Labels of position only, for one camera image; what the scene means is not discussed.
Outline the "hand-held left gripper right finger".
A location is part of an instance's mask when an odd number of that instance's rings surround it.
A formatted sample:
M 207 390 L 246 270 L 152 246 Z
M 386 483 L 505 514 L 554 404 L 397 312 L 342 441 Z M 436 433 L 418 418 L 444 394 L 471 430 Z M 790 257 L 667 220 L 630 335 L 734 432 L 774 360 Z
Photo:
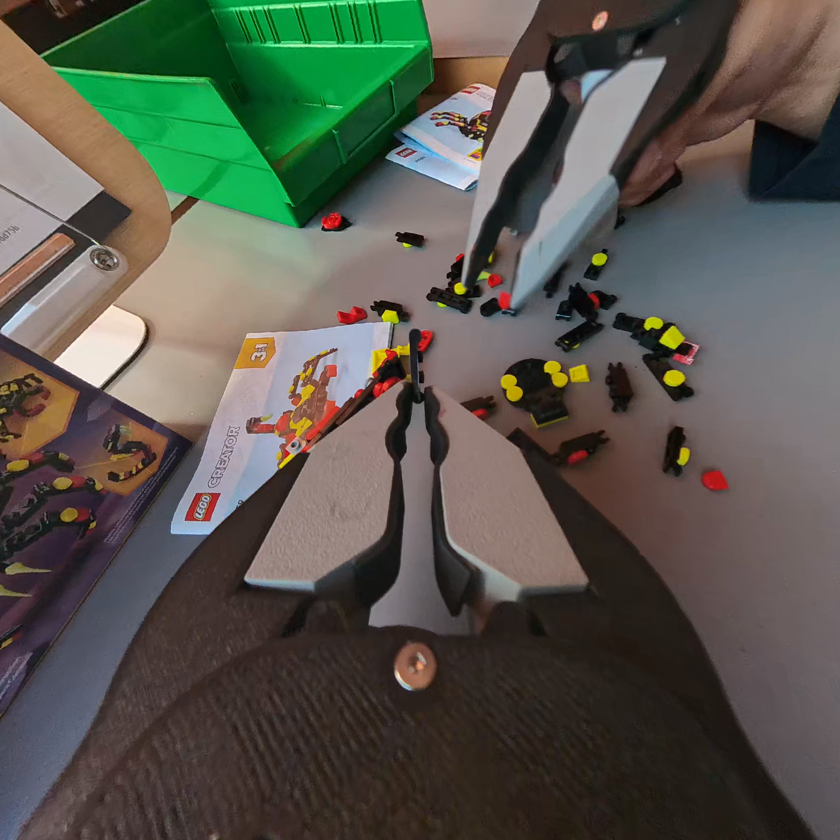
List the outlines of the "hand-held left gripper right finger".
M 522 450 L 438 388 L 424 394 L 437 588 L 451 616 L 586 590 Z

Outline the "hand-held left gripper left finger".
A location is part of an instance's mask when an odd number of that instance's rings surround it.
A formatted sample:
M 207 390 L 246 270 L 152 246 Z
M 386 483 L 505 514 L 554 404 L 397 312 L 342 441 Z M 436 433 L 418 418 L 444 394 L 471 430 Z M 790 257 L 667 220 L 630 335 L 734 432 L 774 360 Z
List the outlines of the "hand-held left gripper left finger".
M 246 574 L 248 585 L 369 612 L 400 571 L 401 462 L 414 391 L 395 385 L 306 454 Z

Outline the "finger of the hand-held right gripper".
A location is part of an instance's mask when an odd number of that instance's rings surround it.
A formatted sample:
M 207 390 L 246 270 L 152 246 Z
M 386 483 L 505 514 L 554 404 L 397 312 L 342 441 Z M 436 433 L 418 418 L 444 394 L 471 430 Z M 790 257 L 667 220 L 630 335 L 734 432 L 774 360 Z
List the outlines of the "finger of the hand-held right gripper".
M 484 140 L 466 244 L 466 287 L 489 267 L 505 231 L 518 242 L 510 292 L 529 297 L 580 247 L 550 198 L 581 112 L 580 70 L 505 70 Z
M 636 58 L 598 83 L 584 82 L 587 96 L 563 152 L 560 178 L 520 250 L 511 310 L 541 289 L 615 208 L 613 166 L 666 64 L 665 57 Z

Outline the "pile of lego pieces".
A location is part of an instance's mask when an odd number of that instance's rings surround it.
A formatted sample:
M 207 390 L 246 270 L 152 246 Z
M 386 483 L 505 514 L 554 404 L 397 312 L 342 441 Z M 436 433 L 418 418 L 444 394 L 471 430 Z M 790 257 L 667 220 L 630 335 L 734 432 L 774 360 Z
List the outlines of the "pile of lego pieces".
M 423 237 L 409 233 L 397 233 L 395 238 L 405 248 L 419 247 Z M 433 289 L 427 299 L 436 302 L 441 308 L 455 305 L 455 309 L 468 312 L 472 302 L 471 296 L 480 289 L 467 290 L 461 281 L 465 255 L 459 254 L 452 263 L 447 279 L 446 290 Z M 590 279 L 595 277 L 595 269 L 603 268 L 607 262 L 607 251 L 604 249 L 596 253 L 586 272 Z M 479 281 L 485 280 L 489 287 L 497 287 L 502 280 L 492 276 L 487 271 L 481 272 Z M 577 303 L 587 304 L 589 314 L 597 314 L 600 310 L 608 310 L 616 301 L 614 296 L 606 295 L 600 290 L 586 293 L 580 285 L 570 287 L 571 297 L 564 301 L 558 310 L 558 316 L 566 317 Z M 483 316 L 489 316 L 501 311 L 510 301 L 508 293 L 502 293 L 486 301 L 480 308 Z M 605 324 L 597 320 L 585 320 L 578 328 L 567 332 L 558 339 L 556 345 L 564 350 L 573 350 L 581 343 L 601 331 Z M 615 316 L 613 327 L 633 335 L 640 346 L 648 349 L 643 362 L 646 368 L 657 378 L 657 382 L 664 388 L 669 397 L 681 401 L 693 396 L 693 390 L 686 383 L 686 375 L 673 368 L 671 361 L 688 366 L 693 364 L 699 345 L 684 341 L 685 335 L 671 322 L 665 322 L 659 317 L 636 318 L 624 312 Z M 590 376 L 585 364 L 579 364 L 564 372 L 561 362 L 556 360 L 521 360 L 511 366 L 507 373 L 500 378 L 500 387 L 504 391 L 506 400 L 525 411 L 531 417 L 535 427 L 552 425 L 568 418 L 563 391 L 569 382 L 589 382 Z M 605 384 L 612 410 L 623 413 L 633 400 L 634 391 L 627 378 L 627 370 L 623 363 L 609 363 Z M 357 391 L 354 398 L 346 405 L 357 407 L 365 397 L 374 399 L 371 395 L 373 382 L 366 388 Z M 478 418 L 486 418 L 492 409 L 492 398 L 483 397 L 463 404 L 467 411 Z M 592 457 L 601 446 L 607 442 L 603 431 L 579 436 L 561 445 L 552 457 L 556 463 L 572 466 Z M 690 459 L 690 449 L 685 446 L 686 435 L 682 427 L 672 427 L 666 438 L 663 471 L 674 477 L 681 476 L 685 465 Z M 710 491 L 724 491 L 729 489 L 728 479 L 718 469 L 707 470 L 701 475 L 702 485 Z

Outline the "black red lego leg piece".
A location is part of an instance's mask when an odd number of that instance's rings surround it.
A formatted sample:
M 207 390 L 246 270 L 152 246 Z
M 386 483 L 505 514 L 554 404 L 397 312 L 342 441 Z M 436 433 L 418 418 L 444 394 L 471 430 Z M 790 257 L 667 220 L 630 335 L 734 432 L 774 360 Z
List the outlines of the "black red lego leg piece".
M 431 330 L 412 329 L 408 335 L 409 373 L 407 378 L 411 381 L 413 401 L 416 404 L 424 401 L 424 355 L 433 341 L 434 332 Z

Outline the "person's right forearm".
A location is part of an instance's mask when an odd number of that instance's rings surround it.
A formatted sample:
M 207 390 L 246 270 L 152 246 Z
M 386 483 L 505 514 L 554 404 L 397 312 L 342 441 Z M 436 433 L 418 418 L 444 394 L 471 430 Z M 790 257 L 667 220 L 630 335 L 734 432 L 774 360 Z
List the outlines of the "person's right forearm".
M 759 202 L 839 201 L 839 100 L 817 140 L 757 121 L 747 194 Z

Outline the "purple lego set box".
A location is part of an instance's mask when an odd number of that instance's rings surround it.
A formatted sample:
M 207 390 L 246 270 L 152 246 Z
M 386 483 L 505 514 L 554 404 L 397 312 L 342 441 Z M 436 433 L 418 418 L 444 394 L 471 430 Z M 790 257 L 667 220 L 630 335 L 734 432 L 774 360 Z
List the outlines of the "purple lego set box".
M 2 336 L 2 713 L 192 446 Z

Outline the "person's right hand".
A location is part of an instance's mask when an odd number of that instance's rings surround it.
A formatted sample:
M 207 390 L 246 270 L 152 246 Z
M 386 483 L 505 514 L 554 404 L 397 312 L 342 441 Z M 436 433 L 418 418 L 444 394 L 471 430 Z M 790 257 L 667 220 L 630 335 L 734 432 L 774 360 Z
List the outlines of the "person's right hand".
M 648 143 L 619 206 L 638 206 L 666 184 L 689 147 L 719 140 L 748 121 L 817 141 L 838 89 L 838 1 L 741 2 L 714 78 Z

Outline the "closed instruction booklet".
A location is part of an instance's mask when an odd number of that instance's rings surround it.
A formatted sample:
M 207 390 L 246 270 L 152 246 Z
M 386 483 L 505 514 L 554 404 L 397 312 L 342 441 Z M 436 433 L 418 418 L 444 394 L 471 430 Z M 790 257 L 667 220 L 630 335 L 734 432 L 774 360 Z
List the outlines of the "closed instruction booklet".
M 476 188 L 496 90 L 476 83 L 395 131 L 386 160 L 467 193 Z

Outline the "open spider instruction booklet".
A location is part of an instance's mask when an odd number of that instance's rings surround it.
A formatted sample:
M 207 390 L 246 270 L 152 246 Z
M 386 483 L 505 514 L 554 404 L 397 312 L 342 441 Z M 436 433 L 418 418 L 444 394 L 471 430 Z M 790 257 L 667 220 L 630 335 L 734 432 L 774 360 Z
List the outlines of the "open spider instruction booklet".
M 391 357 L 394 324 L 252 332 L 238 352 L 201 458 L 171 521 L 171 534 L 203 537 L 368 385 Z

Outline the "green plastic bin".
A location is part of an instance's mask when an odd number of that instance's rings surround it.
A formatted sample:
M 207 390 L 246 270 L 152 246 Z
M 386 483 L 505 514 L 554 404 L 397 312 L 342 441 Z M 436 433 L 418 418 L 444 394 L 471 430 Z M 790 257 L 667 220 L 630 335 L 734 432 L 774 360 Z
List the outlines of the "green plastic bin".
M 142 2 L 41 57 L 166 190 L 295 228 L 434 78 L 418 1 Z

